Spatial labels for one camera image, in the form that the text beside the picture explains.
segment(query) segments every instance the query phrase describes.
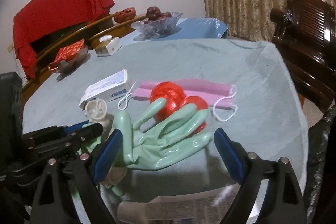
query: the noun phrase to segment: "pink face mask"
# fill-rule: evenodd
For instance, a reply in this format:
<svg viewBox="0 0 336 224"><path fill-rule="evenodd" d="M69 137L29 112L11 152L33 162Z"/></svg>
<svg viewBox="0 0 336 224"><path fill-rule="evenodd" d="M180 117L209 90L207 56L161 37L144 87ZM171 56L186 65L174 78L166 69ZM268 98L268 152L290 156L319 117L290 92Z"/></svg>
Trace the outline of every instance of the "pink face mask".
<svg viewBox="0 0 336 224"><path fill-rule="evenodd" d="M233 104L233 99L232 99L232 97L237 93L236 86L218 84L218 83L213 83L213 82L199 80L199 79L182 79L182 80L175 80L172 82L181 86L184 93L187 96L201 97L203 100L205 100L208 103L209 106L213 106L212 113L217 120L221 122L226 122L231 117L233 117L233 115L236 114L238 107ZM127 105L124 108L120 108L119 106L123 100L126 99L127 101L128 97L131 94L135 97L134 99L148 99L149 100L152 89L159 83L160 83L159 81L158 82L152 82L152 81L141 82L139 88L137 88L133 93L127 94L123 99L119 101L118 108L125 109L127 107ZM228 118L222 119L216 113L216 107L231 108L234 110L234 112Z"/></svg>

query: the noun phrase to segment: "red cloth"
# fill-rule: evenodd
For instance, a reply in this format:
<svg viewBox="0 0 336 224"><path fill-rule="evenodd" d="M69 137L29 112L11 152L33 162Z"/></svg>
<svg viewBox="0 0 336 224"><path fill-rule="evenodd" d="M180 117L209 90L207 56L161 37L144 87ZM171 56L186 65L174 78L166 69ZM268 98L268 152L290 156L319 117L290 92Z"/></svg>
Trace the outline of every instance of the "red cloth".
<svg viewBox="0 0 336 224"><path fill-rule="evenodd" d="M107 15L113 0L32 0L14 17L14 49L24 72L35 78L36 52L30 43L57 30Z"/></svg>

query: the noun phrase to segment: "white ear loop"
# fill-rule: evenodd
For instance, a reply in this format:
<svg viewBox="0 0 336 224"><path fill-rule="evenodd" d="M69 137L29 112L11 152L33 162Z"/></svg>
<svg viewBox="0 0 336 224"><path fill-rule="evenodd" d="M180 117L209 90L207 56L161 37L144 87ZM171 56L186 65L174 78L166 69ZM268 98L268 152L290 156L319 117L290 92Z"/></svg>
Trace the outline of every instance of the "white ear loop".
<svg viewBox="0 0 336 224"><path fill-rule="evenodd" d="M232 98L233 96L236 95L236 93L237 93L237 86L232 85L232 87L234 87L234 88L236 89L235 92L234 92L232 95L230 95L230 96L225 96L225 97L219 98L219 99L214 103L214 105L213 105L213 107L212 107L212 114L213 114L214 117L215 117L218 121L220 121L220 122L226 122L226 121L230 120L230 119L236 114L236 112L237 112L237 109L238 109L237 105L232 105L232 107L234 108L234 112L233 112L233 114L231 114L227 119L222 119L222 118L216 113L216 106L217 106L217 104L218 104L221 100L223 100L223 99L229 99L229 98Z"/></svg>
<svg viewBox="0 0 336 224"><path fill-rule="evenodd" d="M117 105L119 110L125 110L127 108L128 101L129 101L128 97L130 97L132 95L131 91L132 91L135 83L136 83L136 81L133 83L133 85L131 86L131 88L129 89L129 91L126 93L126 95L119 100L118 105ZM125 106L123 108L121 108L120 105L122 104L122 102L124 100L125 100Z"/></svg>

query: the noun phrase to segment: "metal screw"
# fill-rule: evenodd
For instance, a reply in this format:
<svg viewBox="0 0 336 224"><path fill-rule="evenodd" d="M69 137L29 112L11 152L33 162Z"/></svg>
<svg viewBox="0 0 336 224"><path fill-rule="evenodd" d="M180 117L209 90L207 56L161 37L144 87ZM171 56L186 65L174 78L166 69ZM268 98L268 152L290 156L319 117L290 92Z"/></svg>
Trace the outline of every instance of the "metal screw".
<svg viewBox="0 0 336 224"><path fill-rule="evenodd" d="M254 152L249 152L248 154L247 154L247 156L251 159L251 160L255 160L256 158L257 158L257 154L256 153L254 153Z"/></svg>
<svg viewBox="0 0 336 224"><path fill-rule="evenodd" d="M56 163L56 160L54 158L52 158L52 159L48 160L48 163L50 165L54 165Z"/></svg>
<svg viewBox="0 0 336 224"><path fill-rule="evenodd" d="M281 158L281 161L282 161L284 164L289 163L289 159L286 158L286 157L282 157L282 158Z"/></svg>
<svg viewBox="0 0 336 224"><path fill-rule="evenodd" d="M84 154L81 154L79 157L81 160L87 160L89 158L89 154L84 153Z"/></svg>

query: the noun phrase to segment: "green rubber glove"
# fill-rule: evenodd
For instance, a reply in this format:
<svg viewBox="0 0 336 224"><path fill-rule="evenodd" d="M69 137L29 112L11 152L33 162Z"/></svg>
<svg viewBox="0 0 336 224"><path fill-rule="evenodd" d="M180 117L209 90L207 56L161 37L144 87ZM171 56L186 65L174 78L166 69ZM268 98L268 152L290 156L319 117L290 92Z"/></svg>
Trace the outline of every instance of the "green rubber glove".
<svg viewBox="0 0 336 224"><path fill-rule="evenodd" d="M141 132L141 125L154 117L165 104L164 98L155 100L133 124L126 111L120 111L114 117L111 132L117 128L123 135L122 165L157 170L195 154L210 143L211 132L191 135L209 113L207 109L197 111L194 104L182 107L153 128Z"/></svg>

